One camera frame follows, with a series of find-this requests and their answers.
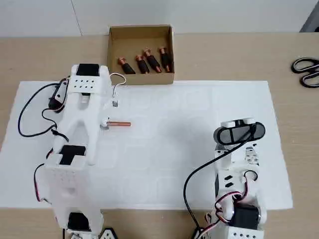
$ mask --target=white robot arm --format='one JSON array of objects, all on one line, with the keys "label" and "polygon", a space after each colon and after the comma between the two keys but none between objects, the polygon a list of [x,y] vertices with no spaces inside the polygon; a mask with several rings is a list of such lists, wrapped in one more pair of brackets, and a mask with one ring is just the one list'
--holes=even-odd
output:
[{"label": "white robot arm", "polygon": [[264,134],[265,127],[252,118],[223,122],[215,131],[215,158],[232,152],[215,162],[216,201],[205,216],[209,225],[195,238],[263,239],[267,211],[260,190],[258,140]]},{"label": "white robot arm", "polygon": [[[96,163],[96,146],[102,110],[117,107],[109,70],[97,64],[72,67],[63,118],[55,131],[53,149],[45,163],[50,201],[60,227],[80,238],[97,238],[103,215],[91,192],[90,169]],[[84,126],[88,141],[72,143],[78,126]]]}]

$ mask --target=white paper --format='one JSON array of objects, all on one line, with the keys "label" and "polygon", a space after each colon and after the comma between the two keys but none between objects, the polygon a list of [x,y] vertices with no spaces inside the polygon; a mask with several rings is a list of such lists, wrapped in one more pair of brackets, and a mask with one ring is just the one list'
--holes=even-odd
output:
[{"label": "white paper", "polygon": [[[52,147],[51,133],[23,138],[19,113],[30,96],[47,82],[21,82],[0,154],[0,207],[44,208],[33,188],[33,172]],[[41,117],[53,89],[41,92],[21,121],[22,131],[41,131]],[[97,164],[91,170],[94,196],[101,208],[185,209],[183,184],[188,174],[214,156],[213,132],[221,121],[254,117],[266,127],[259,143],[262,191],[268,210],[287,209],[293,200],[281,150],[273,103],[265,81],[175,81],[165,86],[118,87],[119,108],[112,120],[131,127],[101,132]],[[62,116],[46,114],[57,121]],[[71,141],[86,142],[81,130]],[[40,195],[49,198],[43,169],[37,173]],[[187,198],[194,209],[214,202],[212,166],[190,181]]]}]

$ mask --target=wooden table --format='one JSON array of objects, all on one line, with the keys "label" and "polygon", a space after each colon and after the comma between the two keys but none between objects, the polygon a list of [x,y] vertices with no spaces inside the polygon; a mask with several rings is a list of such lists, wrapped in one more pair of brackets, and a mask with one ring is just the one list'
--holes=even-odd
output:
[{"label": "wooden table", "polygon": [[[107,41],[106,36],[0,39],[1,139],[19,81],[60,80],[73,64],[106,64]],[[319,237],[319,90],[302,87],[290,71],[301,56],[319,57],[317,33],[175,36],[176,79],[269,82],[295,208],[268,212],[268,239]],[[105,212],[105,222],[120,239],[187,239],[193,228],[186,211],[112,210]],[[51,210],[0,210],[0,238],[61,236]]]}]

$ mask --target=brown cardboard box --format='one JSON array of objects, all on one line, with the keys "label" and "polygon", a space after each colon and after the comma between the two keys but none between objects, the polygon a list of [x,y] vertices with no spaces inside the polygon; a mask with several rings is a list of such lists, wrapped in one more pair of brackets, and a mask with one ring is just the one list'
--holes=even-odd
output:
[{"label": "brown cardboard box", "polygon": [[[166,47],[172,60],[172,72],[167,73],[160,62],[159,47]],[[143,55],[143,50],[148,48],[159,62],[162,73],[150,69],[149,74],[141,74],[135,61],[136,55]],[[111,26],[108,46],[108,67],[110,73],[124,74],[118,64],[119,57],[124,57],[136,74],[127,75],[128,85],[164,85],[174,81],[174,55],[173,55],[173,32],[170,25],[141,25],[141,26]],[[112,83],[122,82],[118,76],[112,76]]]}]

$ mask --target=scissors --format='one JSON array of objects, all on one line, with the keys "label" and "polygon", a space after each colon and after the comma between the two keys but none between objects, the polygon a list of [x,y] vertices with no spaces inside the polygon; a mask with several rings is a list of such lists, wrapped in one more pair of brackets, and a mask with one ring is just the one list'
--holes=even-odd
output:
[{"label": "scissors", "polygon": [[[311,63],[311,65],[303,67],[303,68],[299,68],[297,65],[301,62]],[[299,58],[292,63],[291,70],[292,70],[292,72],[294,72],[296,74],[305,73],[305,72],[309,73],[309,74],[306,74],[300,78],[300,84],[302,86],[307,87],[307,88],[318,88],[319,87],[319,83],[317,83],[317,84],[307,83],[307,81],[309,79],[319,76],[319,59],[312,58],[312,57]]]}]

